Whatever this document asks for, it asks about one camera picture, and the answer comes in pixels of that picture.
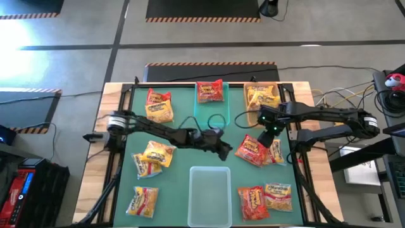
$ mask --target yellow snack bag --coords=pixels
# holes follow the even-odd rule
[[[134,159],[135,165],[137,166],[138,170],[138,179],[153,177],[162,172],[162,168],[159,164],[148,161],[141,161],[141,157],[142,154],[132,154],[132,159]]]
[[[134,187],[135,196],[129,204],[127,215],[153,218],[154,207],[158,200],[157,187]]]
[[[277,163],[284,165],[284,157],[281,150],[281,140],[274,139],[273,143],[271,144],[270,148],[266,151],[265,160],[263,165],[268,165],[272,163]]]
[[[146,118],[155,121],[156,123],[166,123],[173,121],[173,108],[171,108],[170,100],[157,104],[145,106]]]
[[[292,212],[291,185],[279,183],[266,184],[265,200],[267,208],[282,212]]]
[[[255,92],[252,100],[250,101],[249,105],[247,106],[247,109],[250,110],[259,110],[260,105],[267,105],[271,107],[278,107],[278,104],[280,104],[280,96],[273,96],[265,92]]]
[[[169,167],[175,149],[175,146],[167,146],[155,141],[149,141],[140,160],[143,162],[159,163],[164,167]]]
[[[273,90],[273,85],[251,85],[247,87],[247,99],[248,102],[251,102],[254,94],[256,92],[263,92],[265,94],[271,95]]]

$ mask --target transparent bin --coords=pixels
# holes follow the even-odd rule
[[[191,167],[189,186],[189,227],[232,225],[230,169]]]
[[[194,116],[202,129],[208,128],[208,119],[214,114],[221,114],[225,118],[225,126],[229,125],[230,111],[229,111],[229,84],[228,82],[222,83],[223,88],[223,102],[213,101],[206,103],[197,102],[197,83],[194,91]],[[210,126],[223,128],[223,119],[220,116],[214,116],[209,121]]]

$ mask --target gray floor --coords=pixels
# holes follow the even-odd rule
[[[100,91],[110,49],[13,51],[11,48],[113,44],[123,3],[124,0],[66,0],[58,18],[0,20],[0,86],[61,88],[63,94]],[[290,0],[284,22],[262,18],[263,22],[257,24],[144,23],[146,6],[147,0],[131,0],[121,44],[405,39],[405,18],[393,0]],[[285,1],[281,0],[280,14],[284,7]],[[146,63],[164,61],[275,61],[279,68],[344,65],[383,70],[396,68],[404,60],[404,45],[121,49],[116,56],[111,81],[132,82],[135,76],[142,79]],[[337,68],[280,71],[281,80],[310,81],[311,88],[324,92],[371,81],[371,75],[369,70]],[[53,119],[58,126],[54,161],[68,165],[72,174],[59,225],[72,221],[89,148],[82,135],[93,128],[99,98],[99,94],[63,98]],[[328,100],[334,103],[339,98],[330,96]],[[359,98],[353,99],[355,103],[358,101]],[[342,103],[341,107],[347,107],[347,103]],[[386,126],[372,98],[366,99],[366,110],[378,118],[381,128]],[[44,136],[20,135],[16,146],[50,157],[52,133],[53,130]],[[364,143],[384,137],[380,135]],[[368,221],[371,214],[380,213],[376,196],[339,193],[339,200],[345,221],[350,224],[400,227],[397,215],[393,224]]]

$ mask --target red snack bag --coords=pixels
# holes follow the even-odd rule
[[[155,92],[152,88],[149,88],[146,97],[146,105],[153,105],[167,100],[171,101],[171,92],[160,94]]]
[[[238,187],[243,220],[269,218],[262,186]]]
[[[260,144],[257,139],[246,135],[243,142],[238,147],[235,155],[245,159],[246,161],[261,167],[266,158],[267,149]]]
[[[198,103],[223,101],[222,79],[215,82],[197,82],[197,101]]]

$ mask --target green table surface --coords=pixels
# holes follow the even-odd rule
[[[193,116],[194,88],[155,88],[154,90],[156,92],[171,92],[171,103],[175,117],[173,123],[167,123],[167,126],[178,127],[186,117]],[[146,115],[146,95],[147,88],[136,88],[132,111],[138,115]],[[128,136],[116,204],[114,227],[187,226],[189,170],[193,166],[229,167],[231,170],[232,225],[302,225],[301,209],[292,165],[271,164],[260,168],[234,155],[246,134],[258,137],[263,129],[241,129],[234,124],[235,116],[245,111],[242,88],[229,88],[229,98],[231,121],[221,139],[231,144],[234,149],[229,153],[226,161],[221,161],[217,154],[211,152],[203,152],[196,149],[176,149],[170,167],[163,167],[162,174],[137,180],[137,169],[131,158],[131,154],[143,153],[147,142],[150,140],[165,144],[168,144],[168,141],[143,132],[136,132]],[[246,117],[240,117],[238,123],[247,125]],[[183,127],[196,128],[196,124],[190,119]],[[278,138],[282,141],[282,151],[284,158],[286,158],[290,151],[286,131],[282,132]],[[270,182],[291,184],[293,212],[269,210],[270,218],[243,221],[237,188],[264,186],[265,183]],[[134,186],[159,188],[158,201],[152,219],[129,216],[125,213],[134,197]]]

